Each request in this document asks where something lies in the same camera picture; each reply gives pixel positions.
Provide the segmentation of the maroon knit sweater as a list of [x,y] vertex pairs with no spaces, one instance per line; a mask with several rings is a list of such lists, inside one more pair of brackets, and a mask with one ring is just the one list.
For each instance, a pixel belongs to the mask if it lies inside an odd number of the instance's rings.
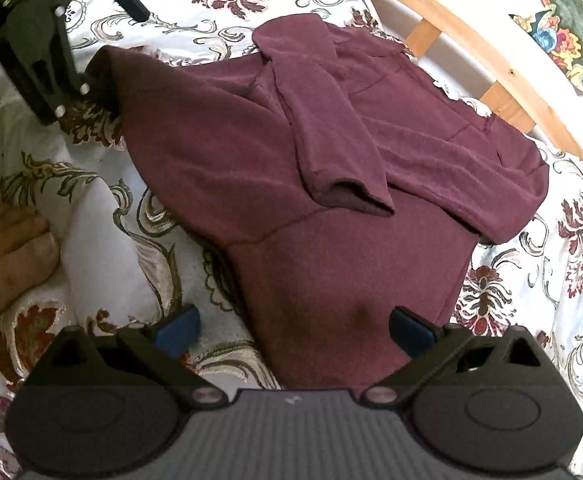
[[226,258],[278,382],[363,389],[406,361],[391,311],[448,322],[476,245],[528,224],[549,167],[398,42],[314,14],[252,39],[184,67],[109,47],[124,142],[171,217]]

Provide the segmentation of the floral white satin bedspread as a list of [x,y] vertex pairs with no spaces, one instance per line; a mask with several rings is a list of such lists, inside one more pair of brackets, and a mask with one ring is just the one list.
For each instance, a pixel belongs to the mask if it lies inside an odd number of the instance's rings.
[[[143,1],[152,15],[138,24],[113,0],[72,0],[66,24],[78,63],[105,44],[146,46],[173,66],[238,58],[254,50],[255,27],[296,12],[387,32],[372,0]],[[527,326],[583,409],[583,161],[549,142],[540,151],[546,201],[516,238],[475,249],[453,318],[478,335]],[[214,279],[210,252],[150,193],[118,122],[80,105],[62,124],[42,127],[1,66],[0,198],[47,216],[62,248],[55,275],[0,316],[0,479],[18,471],[4,436],[8,404],[65,325],[106,334],[195,304],[203,333],[186,364],[228,390],[276,387]],[[570,468],[583,478],[583,438]]]

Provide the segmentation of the person's bare foot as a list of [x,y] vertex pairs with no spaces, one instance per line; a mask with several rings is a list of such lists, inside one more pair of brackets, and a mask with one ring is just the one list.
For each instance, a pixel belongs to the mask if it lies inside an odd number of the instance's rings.
[[0,314],[44,283],[59,262],[60,245],[49,221],[34,208],[0,200]]

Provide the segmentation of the wooden bed headboard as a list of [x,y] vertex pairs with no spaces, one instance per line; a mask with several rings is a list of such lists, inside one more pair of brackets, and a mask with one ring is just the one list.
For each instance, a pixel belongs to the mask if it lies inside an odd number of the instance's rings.
[[423,56],[439,36],[464,49],[491,78],[481,98],[523,131],[540,128],[557,147],[583,159],[583,96],[511,18],[532,0],[395,0],[421,21],[406,41]]

